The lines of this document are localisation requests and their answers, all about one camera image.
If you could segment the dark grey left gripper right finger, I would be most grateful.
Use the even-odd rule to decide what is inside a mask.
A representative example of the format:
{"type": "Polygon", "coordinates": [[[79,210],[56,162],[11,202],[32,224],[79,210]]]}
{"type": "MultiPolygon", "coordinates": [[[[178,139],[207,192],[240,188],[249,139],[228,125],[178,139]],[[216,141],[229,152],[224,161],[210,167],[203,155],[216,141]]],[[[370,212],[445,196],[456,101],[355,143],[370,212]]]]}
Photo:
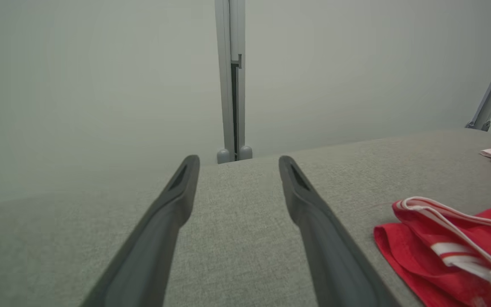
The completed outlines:
{"type": "Polygon", "coordinates": [[[296,161],[280,156],[278,164],[285,204],[300,230],[319,307],[399,307],[296,161]]]}

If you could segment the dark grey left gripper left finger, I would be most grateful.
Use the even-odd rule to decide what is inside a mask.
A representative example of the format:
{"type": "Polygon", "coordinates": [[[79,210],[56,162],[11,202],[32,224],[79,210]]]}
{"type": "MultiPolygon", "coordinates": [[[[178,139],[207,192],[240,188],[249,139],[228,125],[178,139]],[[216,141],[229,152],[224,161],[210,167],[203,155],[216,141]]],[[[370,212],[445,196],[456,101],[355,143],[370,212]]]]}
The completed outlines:
{"type": "Polygon", "coordinates": [[[191,216],[199,156],[185,157],[80,307],[162,307],[179,230],[191,216]]]}

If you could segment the red white striped T-shirt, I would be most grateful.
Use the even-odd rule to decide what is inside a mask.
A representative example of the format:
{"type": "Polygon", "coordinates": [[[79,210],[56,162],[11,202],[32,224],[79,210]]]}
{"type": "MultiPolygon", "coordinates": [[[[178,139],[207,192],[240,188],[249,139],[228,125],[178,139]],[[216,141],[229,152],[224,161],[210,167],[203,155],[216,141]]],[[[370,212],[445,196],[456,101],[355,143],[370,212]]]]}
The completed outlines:
{"type": "Polygon", "coordinates": [[[425,197],[392,206],[378,249],[426,307],[491,307],[491,209],[464,214],[425,197]]]}

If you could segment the grey metal partition post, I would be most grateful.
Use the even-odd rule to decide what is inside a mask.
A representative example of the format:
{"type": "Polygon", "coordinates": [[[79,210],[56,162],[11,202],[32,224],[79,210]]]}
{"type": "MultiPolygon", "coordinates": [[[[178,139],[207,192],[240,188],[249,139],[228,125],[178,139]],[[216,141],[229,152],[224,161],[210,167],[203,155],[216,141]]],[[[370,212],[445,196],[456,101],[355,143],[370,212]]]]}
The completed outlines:
{"type": "Polygon", "coordinates": [[[217,163],[251,159],[246,145],[245,0],[215,0],[224,148],[217,163]]]}

